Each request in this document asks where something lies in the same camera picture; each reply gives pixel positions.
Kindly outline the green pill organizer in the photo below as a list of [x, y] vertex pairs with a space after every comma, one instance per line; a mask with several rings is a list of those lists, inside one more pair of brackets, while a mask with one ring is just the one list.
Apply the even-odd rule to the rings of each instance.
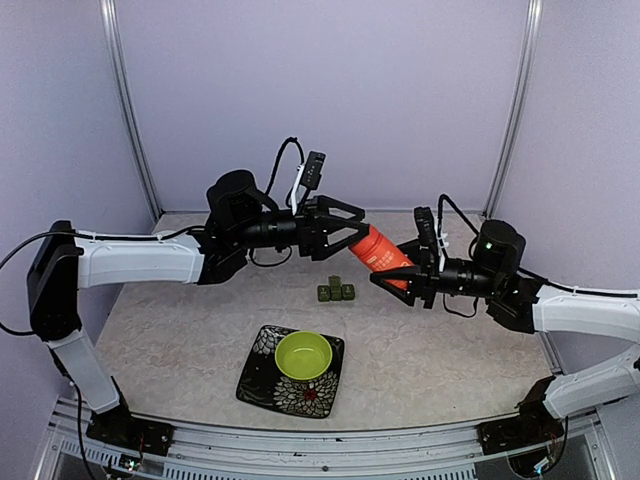
[[326, 284], [317, 286], [316, 295], [319, 302], [353, 301], [356, 291], [353, 284], [343, 283], [338, 275], [330, 275]]

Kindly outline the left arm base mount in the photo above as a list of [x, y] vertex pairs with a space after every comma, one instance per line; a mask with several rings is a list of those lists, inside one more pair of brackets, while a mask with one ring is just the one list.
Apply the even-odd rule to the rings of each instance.
[[108, 445], [142, 454], [167, 456], [174, 427], [169, 423], [135, 416], [93, 415], [86, 435]]

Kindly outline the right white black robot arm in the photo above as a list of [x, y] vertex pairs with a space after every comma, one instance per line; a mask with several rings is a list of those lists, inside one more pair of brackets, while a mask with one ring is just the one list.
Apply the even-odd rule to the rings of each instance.
[[430, 220], [416, 223], [419, 236], [403, 244], [413, 265], [374, 272], [370, 280], [407, 305], [432, 306], [437, 294], [484, 299], [488, 315], [520, 333], [573, 332], [618, 338], [630, 347], [613, 358], [570, 374], [538, 381], [520, 405], [511, 433], [523, 444], [561, 419], [639, 391], [639, 294], [584, 290], [527, 273], [519, 264], [526, 241], [500, 220], [482, 223], [470, 259], [436, 253]]

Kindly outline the red pill bottle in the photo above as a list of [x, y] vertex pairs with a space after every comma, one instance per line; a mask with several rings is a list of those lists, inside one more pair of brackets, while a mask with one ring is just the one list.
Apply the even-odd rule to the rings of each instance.
[[374, 273], [414, 265], [396, 245], [373, 225], [369, 226], [369, 233], [351, 245], [349, 250]]

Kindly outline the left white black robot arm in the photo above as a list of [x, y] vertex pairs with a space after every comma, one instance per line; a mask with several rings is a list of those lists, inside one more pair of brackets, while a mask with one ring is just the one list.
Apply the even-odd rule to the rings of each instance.
[[137, 418], [99, 362], [78, 313], [81, 289], [128, 283], [214, 285], [231, 279], [250, 250], [296, 247], [322, 261], [369, 233], [364, 210], [319, 195], [281, 209], [248, 170], [224, 174], [206, 193], [202, 226], [156, 235], [107, 235], [55, 222], [36, 235], [41, 246], [28, 271], [30, 328], [78, 388], [102, 430], [121, 445], [140, 434]]

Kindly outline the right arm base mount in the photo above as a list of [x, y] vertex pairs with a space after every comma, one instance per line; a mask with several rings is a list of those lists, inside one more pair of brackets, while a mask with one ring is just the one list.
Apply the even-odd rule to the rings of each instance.
[[484, 455], [507, 452], [560, 438], [565, 433], [562, 420], [546, 410], [482, 422], [477, 426]]

